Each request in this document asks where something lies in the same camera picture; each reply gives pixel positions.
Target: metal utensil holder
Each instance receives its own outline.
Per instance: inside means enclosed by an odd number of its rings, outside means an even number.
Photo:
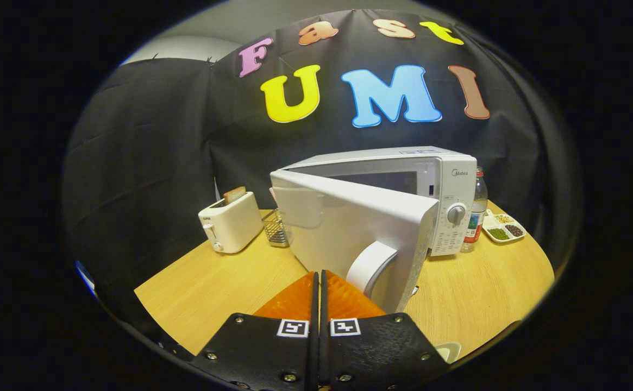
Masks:
[[[261,221],[264,223],[266,236],[271,245],[274,247],[289,247],[288,231],[282,224],[282,218],[277,209],[272,210]]]

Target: toast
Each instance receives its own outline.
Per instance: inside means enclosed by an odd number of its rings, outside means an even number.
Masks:
[[[229,205],[233,203],[234,201],[238,200],[239,198],[241,198],[241,196],[243,196],[244,194],[246,194],[245,186],[239,186],[238,188],[235,188],[234,190],[227,191],[227,193],[224,194],[224,203],[226,205]]]

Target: table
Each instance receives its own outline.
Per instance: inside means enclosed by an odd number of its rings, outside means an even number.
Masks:
[[[488,209],[504,213],[490,201]],[[289,248],[272,247],[261,232],[236,254],[216,253],[205,241],[135,294],[167,334],[198,354],[230,314],[252,314],[306,272]],[[425,260],[405,312],[431,344],[459,342],[461,358],[523,319],[553,279],[530,235],[500,244],[481,233],[472,253]]]

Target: letter m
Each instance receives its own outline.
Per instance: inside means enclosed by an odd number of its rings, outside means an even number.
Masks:
[[[391,122],[398,120],[403,99],[408,110],[403,117],[410,122],[434,122],[442,118],[435,108],[430,92],[423,79],[425,69],[417,65],[399,65],[393,71],[391,86],[368,70],[353,70],[341,76],[353,89],[355,108],[358,115],[353,118],[353,126],[370,127],[381,123],[381,116],[374,114],[375,103]]]

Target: microwave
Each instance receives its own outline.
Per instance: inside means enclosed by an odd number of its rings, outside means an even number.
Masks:
[[[428,238],[430,255],[458,253],[475,195],[473,156],[436,147],[384,148],[323,154],[282,168],[387,188],[440,202]]]
[[[404,310],[428,249],[460,250],[475,167],[441,148],[370,149],[314,156],[273,171],[271,183],[294,256],[391,313]]]

